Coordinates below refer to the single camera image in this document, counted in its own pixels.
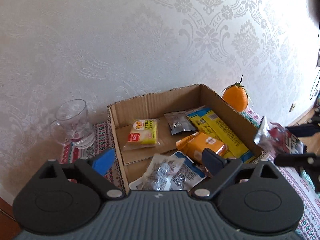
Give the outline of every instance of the clear glass cup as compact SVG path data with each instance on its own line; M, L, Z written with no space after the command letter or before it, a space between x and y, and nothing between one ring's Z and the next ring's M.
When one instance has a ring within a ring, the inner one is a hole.
M79 149L85 149L95 140L92 124L89 122L86 101L74 99L64 103L55 114L50 125L51 136L61 145L71 142Z

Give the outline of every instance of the tablecloth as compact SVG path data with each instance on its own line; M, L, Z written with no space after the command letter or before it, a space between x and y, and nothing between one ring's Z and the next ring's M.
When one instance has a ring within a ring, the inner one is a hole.
M254 126L260 126L262 118L252 109L247 108L240 114ZM82 150L75 148L72 144L65 146L62 152L61 163L72 163L82 156L87 156L89 158L94 157L104 149L115 146L111 131L110 115L108 116L107 122L94 125L94 129L96 133L95 142L89 148ZM273 161L273 157L269 155L268 160ZM278 167L278 169L301 197L304 204L304 214L296 232L305 240L320 239L320 199L314 192L311 181L308 180L307 176L303 178L299 177L294 168ZM124 190L124 183L121 177L119 161L117 158L108 173L105 175L105 178Z

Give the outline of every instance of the damask pattern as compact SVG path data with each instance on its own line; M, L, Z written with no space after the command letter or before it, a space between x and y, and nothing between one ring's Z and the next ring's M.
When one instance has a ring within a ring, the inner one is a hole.
M0 0L0 184L16 195L58 158L48 125L75 98L103 122L115 101L244 75L254 110L290 123L312 104L315 2Z

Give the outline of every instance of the mug rim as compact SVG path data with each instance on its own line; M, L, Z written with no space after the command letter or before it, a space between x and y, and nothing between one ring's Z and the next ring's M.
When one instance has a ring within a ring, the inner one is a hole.
M84 107L83 107L83 109L82 109L78 114L74 115L73 117L67 118L67 119L59 119L59 118L57 117L57 113L58 113L58 111L59 111L59 109L60 109L61 107L63 107L66 103L69 103L69 102L72 102L72 101L77 101L77 100L81 100L81 101L84 102ZM56 111L56 113L55 113L56 120L57 120L57 121L67 121L67 120L70 120L70 119L72 119L72 118L75 118L76 116L78 116L79 114L81 114L86 107L87 107L87 102L84 101L83 99L80 99L80 98L78 98L78 99L72 99L72 100L69 100L69 101L67 101L67 102L64 102L64 103L57 109L57 111Z

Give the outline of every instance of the orange fruit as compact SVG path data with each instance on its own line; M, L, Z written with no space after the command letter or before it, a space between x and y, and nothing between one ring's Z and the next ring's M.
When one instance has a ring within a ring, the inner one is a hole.
M242 112L249 103L249 96L244 86L241 85L241 82L242 77L239 83L227 87L222 96L222 99L238 112Z

